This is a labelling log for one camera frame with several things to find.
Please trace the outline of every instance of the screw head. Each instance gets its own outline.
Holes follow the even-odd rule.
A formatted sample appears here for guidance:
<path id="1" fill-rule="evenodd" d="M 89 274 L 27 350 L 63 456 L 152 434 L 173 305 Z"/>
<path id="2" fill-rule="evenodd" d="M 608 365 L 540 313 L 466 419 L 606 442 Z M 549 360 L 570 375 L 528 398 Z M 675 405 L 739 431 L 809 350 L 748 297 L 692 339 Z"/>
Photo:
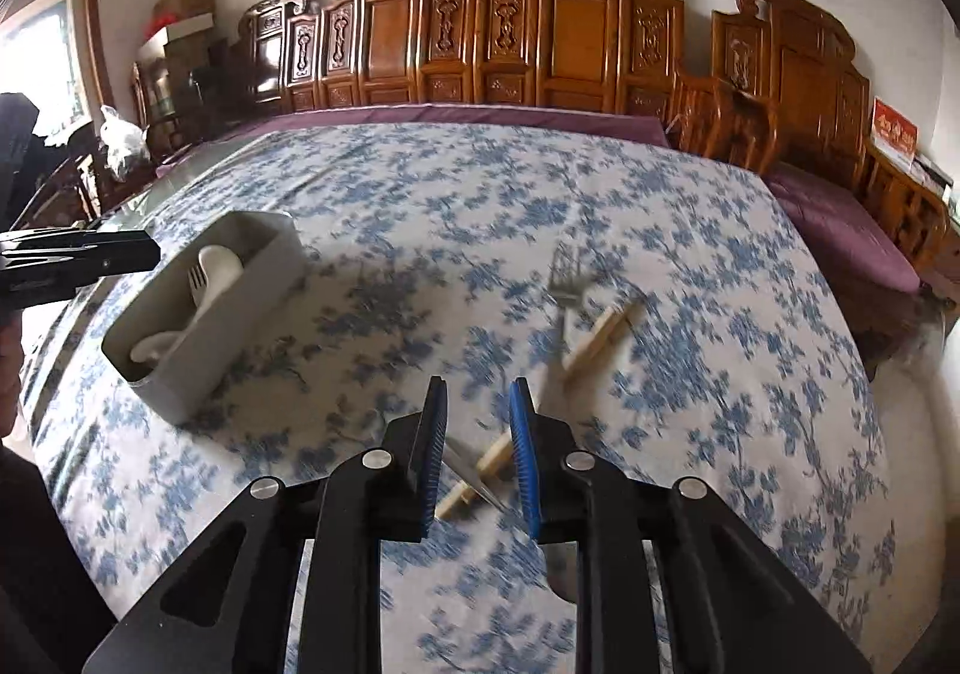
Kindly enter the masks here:
<path id="1" fill-rule="evenodd" d="M 387 468 L 394 461 L 394 456 L 386 449 L 371 449 L 363 456 L 363 465 L 366 468 L 373 468 L 377 471 L 379 468 Z"/>
<path id="2" fill-rule="evenodd" d="M 700 479 L 695 479 L 692 476 L 688 476 L 680 481 L 678 490 L 680 490 L 680 495 L 694 501 L 699 501 L 701 498 L 707 497 L 707 485 L 704 485 Z"/>
<path id="3" fill-rule="evenodd" d="M 596 460 L 589 452 L 570 452 L 566 456 L 566 465 L 573 471 L 590 471 L 596 465 Z"/>
<path id="4" fill-rule="evenodd" d="M 265 501 L 267 498 L 272 498 L 279 491 L 280 482 L 277 482 L 277 480 L 270 476 L 257 479 L 256 482 L 250 485 L 250 495 L 253 495 L 258 501 Z"/>

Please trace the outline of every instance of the silver fork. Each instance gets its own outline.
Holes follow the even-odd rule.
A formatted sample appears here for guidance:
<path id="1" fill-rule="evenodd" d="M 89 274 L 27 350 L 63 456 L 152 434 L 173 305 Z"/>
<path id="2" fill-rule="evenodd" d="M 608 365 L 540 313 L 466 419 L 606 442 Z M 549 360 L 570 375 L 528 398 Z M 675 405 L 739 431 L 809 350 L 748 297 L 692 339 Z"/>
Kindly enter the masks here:
<path id="1" fill-rule="evenodd" d="M 199 262 L 190 268 L 187 278 L 190 280 L 190 296 L 193 298 L 193 304 L 200 308 L 206 292 L 206 273 L 203 272 Z"/>
<path id="2" fill-rule="evenodd" d="M 546 292 L 557 304 L 557 319 L 554 322 L 555 343 L 553 354 L 547 362 L 544 387 L 539 394 L 538 411 L 558 420 L 570 421 L 566 410 L 566 397 L 563 393 L 563 334 L 566 332 L 566 312 L 579 308 L 584 292 L 592 282 L 592 276 L 583 276 L 579 251 L 574 253 L 564 242 L 559 242 L 553 252 L 550 263 L 550 276 L 547 279 Z M 550 589 L 565 601 L 576 603 L 576 562 L 575 544 L 541 544 L 546 560 L 546 582 Z"/>
<path id="3" fill-rule="evenodd" d="M 563 311 L 579 308 L 592 276 L 583 276 L 579 249 L 574 253 L 563 241 L 554 249 L 546 293 Z"/>

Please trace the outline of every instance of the chopstick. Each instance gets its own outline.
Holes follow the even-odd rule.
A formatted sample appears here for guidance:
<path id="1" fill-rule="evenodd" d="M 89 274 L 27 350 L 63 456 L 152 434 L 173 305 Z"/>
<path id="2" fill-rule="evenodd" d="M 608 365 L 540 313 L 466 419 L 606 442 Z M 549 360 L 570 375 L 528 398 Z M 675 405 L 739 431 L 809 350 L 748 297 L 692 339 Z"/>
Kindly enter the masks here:
<path id="1" fill-rule="evenodd" d="M 564 385 L 569 384 L 584 369 L 589 367 L 593 359 L 613 339 L 613 334 L 616 333 L 616 329 L 621 324 L 624 322 L 630 323 L 628 316 L 635 302 L 635 300 L 632 300 L 622 307 L 608 306 L 606 311 L 601 314 L 600 319 L 594 322 L 593 329 L 590 330 L 587 337 L 583 338 L 576 348 L 563 358 Z M 507 430 L 500 434 L 499 438 L 488 447 L 480 460 L 477 461 L 477 473 L 485 481 L 491 479 L 511 461 L 512 455 L 514 455 L 514 443 L 510 436 L 510 430 Z M 470 485 L 467 485 L 466 482 L 457 482 L 453 489 L 437 504 L 434 514 L 437 519 L 446 519 L 460 503 L 469 504 L 475 497 L 477 497 L 477 493 Z"/>

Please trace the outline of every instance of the white plastic fork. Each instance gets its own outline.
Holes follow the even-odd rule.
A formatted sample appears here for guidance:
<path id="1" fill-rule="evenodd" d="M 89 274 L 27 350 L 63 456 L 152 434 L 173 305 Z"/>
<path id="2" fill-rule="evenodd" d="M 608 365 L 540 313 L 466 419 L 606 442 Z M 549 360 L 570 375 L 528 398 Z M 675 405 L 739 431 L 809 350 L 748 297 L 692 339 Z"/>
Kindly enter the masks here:
<path id="1" fill-rule="evenodd" d="M 190 268 L 187 278 L 190 280 L 190 296 L 193 298 L 193 304 L 200 308 L 200 303 L 203 303 L 203 295 L 206 292 L 206 273 L 200 267 L 199 261 L 193 268 Z"/>

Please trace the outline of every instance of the blue and white bedsheet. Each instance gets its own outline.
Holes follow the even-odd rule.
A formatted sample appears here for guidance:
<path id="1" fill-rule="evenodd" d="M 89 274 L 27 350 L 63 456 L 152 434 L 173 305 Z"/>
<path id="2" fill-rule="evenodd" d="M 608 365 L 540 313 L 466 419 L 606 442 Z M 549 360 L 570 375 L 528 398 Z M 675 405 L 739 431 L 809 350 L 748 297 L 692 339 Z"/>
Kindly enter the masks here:
<path id="1" fill-rule="evenodd" d="M 150 274 L 78 298 L 32 361 L 37 461 L 119 615 L 251 479 L 325 475 L 419 408 L 431 374 L 449 383 L 448 433 L 482 451 L 512 378 L 536 397 L 566 239 L 599 272 L 568 345 L 608 303 L 647 296 L 635 334 L 573 391 L 582 444 L 661 485 L 702 476 L 868 655 L 882 644 L 870 626 L 894 610 L 895 532 L 874 405 L 823 276 L 755 175 L 545 130 L 328 127 L 256 140 L 147 228 L 169 259 L 232 208 L 294 215 L 311 268 L 191 427 L 157 418 L 100 352 Z M 491 507 L 385 544 L 381 607 L 388 672 L 573 671 L 575 608 Z"/>

